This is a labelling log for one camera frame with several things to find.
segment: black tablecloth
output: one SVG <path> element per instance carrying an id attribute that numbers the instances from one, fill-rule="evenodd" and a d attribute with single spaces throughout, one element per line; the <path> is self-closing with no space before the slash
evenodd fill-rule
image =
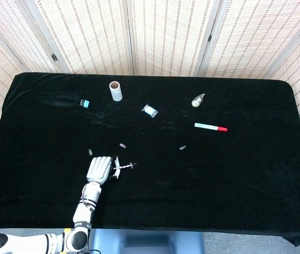
<path id="1" fill-rule="evenodd" d="M 111 98 L 113 80 L 121 102 Z M 141 111 L 146 104 L 156 117 Z M 0 228 L 73 227 L 88 149 L 137 163 L 103 185 L 96 228 L 280 235 L 299 244 L 300 120 L 285 82 L 17 75 L 0 120 Z"/>

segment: paper towel roll tube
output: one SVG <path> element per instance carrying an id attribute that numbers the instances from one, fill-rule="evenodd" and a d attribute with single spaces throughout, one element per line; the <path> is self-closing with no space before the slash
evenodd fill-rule
<path id="1" fill-rule="evenodd" d="M 112 99 L 115 102 L 119 102 L 120 100 L 122 100 L 123 96 L 122 96 L 122 91 L 120 89 L 120 84 L 117 81 L 113 81 L 109 84 L 109 88 L 110 88 L 110 92 L 112 95 Z"/>

